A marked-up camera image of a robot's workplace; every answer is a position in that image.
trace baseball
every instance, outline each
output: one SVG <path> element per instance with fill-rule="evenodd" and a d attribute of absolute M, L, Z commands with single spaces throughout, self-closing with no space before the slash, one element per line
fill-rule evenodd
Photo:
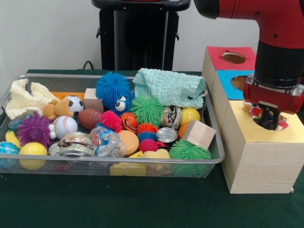
<path fill-rule="evenodd" d="M 78 126 L 76 121 L 69 116 L 60 116 L 54 122 L 57 138 L 61 139 L 68 133 L 77 132 Z"/>

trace soccer ball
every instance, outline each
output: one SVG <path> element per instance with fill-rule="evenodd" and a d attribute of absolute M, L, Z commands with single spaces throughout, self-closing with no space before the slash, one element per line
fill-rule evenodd
<path fill-rule="evenodd" d="M 78 117 L 79 113 L 84 109 L 84 103 L 78 96 L 66 96 L 70 100 L 68 108 L 74 113 L 74 118 Z"/>

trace wire mesh basket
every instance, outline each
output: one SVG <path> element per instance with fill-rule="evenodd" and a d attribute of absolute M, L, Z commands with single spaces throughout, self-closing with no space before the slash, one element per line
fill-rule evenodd
<path fill-rule="evenodd" d="M 50 91 L 85 92 L 86 88 L 95 88 L 99 76 L 71 76 L 51 74 L 25 74 L 16 80 L 27 78 L 30 82 L 41 83 Z M 10 100 L 8 89 L 0 100 L 0 142 L 5 141 L 10 119 L 5 114 L 5 107 Z M 200 110 L 204 123 L 216 130 L 209 147 L 210 160 L 142 159 L 142 158 L 103 158 L 65 156 L 36 156 L 0 154 L 0 164 L 8 163 L 7 168 L 0 168 L 0 173 L 24 174 L 65 174 L 65 175 L 114 175 L 114 176 L 150 176 L 150 177 L 196 177 L 205 178 L 216 163 L 224 160 L 222 140 L 209 95 Z M 78 130 L 88 133 L 78 125 Z"/>

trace red box top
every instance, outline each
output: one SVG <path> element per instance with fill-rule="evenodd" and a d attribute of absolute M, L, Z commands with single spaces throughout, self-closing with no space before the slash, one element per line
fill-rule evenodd
<path fill-rule="evenodd" d="M 257 55 L 250 47 L 207 47 L 216 70 L 255 70 Z"/>

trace towel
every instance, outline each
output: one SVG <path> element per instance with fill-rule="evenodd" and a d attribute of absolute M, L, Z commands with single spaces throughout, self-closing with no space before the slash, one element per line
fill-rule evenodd
<path fill-rule="evenodd" d="M 52 100 L 58 100 L 49 90 L 39 83 L 31 83 L 30 94 L 25 90 L 27 79 L 13 81 L 10 87 L 11 99 L 5 108 L 5 112 L 11 120 L 24 114 L 38 112 L 42 115 L 42 109 Z"/>
<path fill-rule="evenodd" d="M 164 106 L 202 108 L 205 78 L 142 68 L 136 74 L 135 97 L 155 96 Z"/>

